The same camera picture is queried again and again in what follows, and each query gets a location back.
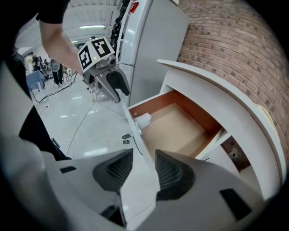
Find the ceiling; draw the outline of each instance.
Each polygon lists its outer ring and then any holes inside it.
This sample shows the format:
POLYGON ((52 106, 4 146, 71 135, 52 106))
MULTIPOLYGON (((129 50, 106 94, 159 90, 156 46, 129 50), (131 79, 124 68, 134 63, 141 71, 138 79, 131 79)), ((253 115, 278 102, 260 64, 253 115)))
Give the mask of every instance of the ceiling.
MULTIPOLYGON (((70 0, 64 14, 63 28, 71 41, 86 42, 91 36, 110 39, 112 27, 119 16, 122 0, 70 0), (105 25, 105 28, 80 29, 80 26, 105 25)), ((34 17, 19 33, 16 46, 36 47, 40 45, 39 22, 34 17)))

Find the human arm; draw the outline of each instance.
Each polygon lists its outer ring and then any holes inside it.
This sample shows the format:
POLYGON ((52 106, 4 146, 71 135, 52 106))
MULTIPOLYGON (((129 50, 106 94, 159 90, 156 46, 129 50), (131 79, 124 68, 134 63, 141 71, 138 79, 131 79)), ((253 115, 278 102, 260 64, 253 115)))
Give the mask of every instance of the human arm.
POLYGON ((39 21, 42 45, 47 54, 82 75, 77 49, 65 34, 62 24, 39 21))

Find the white cabinet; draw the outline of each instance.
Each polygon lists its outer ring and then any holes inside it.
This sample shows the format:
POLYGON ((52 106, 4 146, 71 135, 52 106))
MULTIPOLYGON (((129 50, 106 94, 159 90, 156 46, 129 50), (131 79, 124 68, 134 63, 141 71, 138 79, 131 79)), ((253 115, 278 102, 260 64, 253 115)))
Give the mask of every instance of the white cabinet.
POLYGON ((154 169, 154 152, 162 149, 209 161, 239 175, 220 146, 232 136, 245 152, 264 199, 286 178, 282 147, 274 127, 244 93, 203 69, 158 60, 168 66, 161 93, 124 111, 135 142, 154 169), (139 132, 134 118, 149 113, 149 126, 139 132))

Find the open drawer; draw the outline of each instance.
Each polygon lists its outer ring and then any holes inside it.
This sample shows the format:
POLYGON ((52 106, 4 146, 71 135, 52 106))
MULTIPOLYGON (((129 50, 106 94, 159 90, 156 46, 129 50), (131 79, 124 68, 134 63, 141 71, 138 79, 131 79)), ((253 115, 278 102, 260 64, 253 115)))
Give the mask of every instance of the open drawer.
POLYGON ((132 129, 136 144, 149 162, 154 162, 156 149, 195 158, 222 128, 204 109, 176 90, 125 110, 129 123, 136 126, 132 129), (145 113, 151 116, 150 124, 140 129, 134 119, 145 113))

